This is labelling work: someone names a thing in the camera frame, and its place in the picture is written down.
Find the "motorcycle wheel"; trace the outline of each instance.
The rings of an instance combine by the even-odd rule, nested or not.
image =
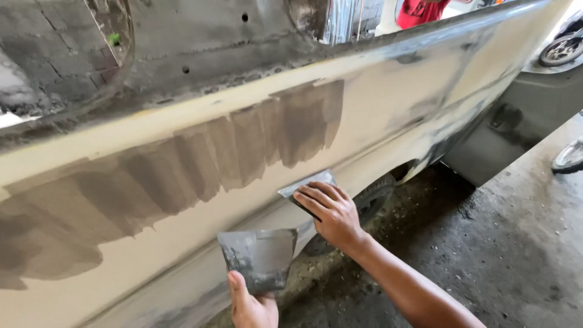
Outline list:
[[[573,140],[555,157],[551,170],[563,175],[583,170],[583,135]]]
[[[541,51],[539,62],[545,67],[556,67],[575,60],[583,54],[583,39],[571,36],[560,37]]]

